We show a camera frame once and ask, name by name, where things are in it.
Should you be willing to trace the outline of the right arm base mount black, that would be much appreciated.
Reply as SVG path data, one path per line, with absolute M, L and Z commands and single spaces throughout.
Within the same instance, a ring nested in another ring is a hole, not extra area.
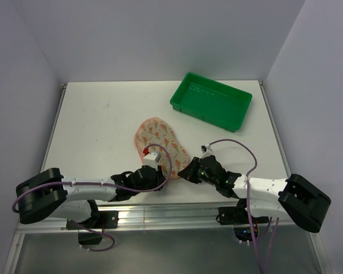
M 251 217 L 253 232 L 256 239 L 263 237 L 269 229 L 271 219 L 264 217 Z M 249 224 L 248 212 L 246 210 L 246 199 L 241 199 L 235 206 L 219 207 L 216 221 L 220 225 L 233 225 L 234 234 L 238 241 L 247 243 L 253 240 Z

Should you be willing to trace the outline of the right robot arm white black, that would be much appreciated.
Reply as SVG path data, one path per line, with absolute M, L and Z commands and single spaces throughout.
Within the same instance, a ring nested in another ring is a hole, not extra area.
M 178 176 L 191 183 L 208 183 L 226 198 L 249 201 L 236 208 L 237 219 L 247 223 L 252 218 L 272 217 L 292 220 L 300 228 L 320 231 L 331 204 L 328 195 L 303 176 L 287 179 L 250 178 L 224 169 L 213 155 L 193 158 Z

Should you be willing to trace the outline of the peach floral mesh laundry bag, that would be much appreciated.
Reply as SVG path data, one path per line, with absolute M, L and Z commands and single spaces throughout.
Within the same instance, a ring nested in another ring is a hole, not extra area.
M 178 173 L 190 163 L 186 148 L 177 140 L 174 130 L 162 119 L 152 117 L 145 120 L 134 136 L 134 145 L 143 162 L 144 149 L 147 145 L 159 144 L 164 147 L 172 160 L 170 180 L 177 180 Z

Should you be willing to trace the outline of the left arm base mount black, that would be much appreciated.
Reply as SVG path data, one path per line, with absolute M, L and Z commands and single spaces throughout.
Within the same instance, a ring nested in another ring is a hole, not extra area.
M 83 223 L 76 223 L 67 220 L 66 229 L 68 231 L 78 231 L 79 247 L 88 252 L 105 252 L 115 246 L 115 239 L 109 235 L 107 229 L 118 227 L 118 211 L 99 211 L 95 219 Z M 97 248 L 102 240 L 110 240 L 108 247 Z

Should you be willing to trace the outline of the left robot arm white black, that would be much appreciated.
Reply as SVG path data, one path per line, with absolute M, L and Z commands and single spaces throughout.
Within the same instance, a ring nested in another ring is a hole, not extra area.
M 98 180 L 67 178 L 59 168 L 49 168 L 16 186 L 12 210 L 22 224 L 56 217 L 93 228 L 100 221 L 98 200 L 122 202 L 140 193 L 159 191 L 168 180 L 160 166 L 142 166 Z

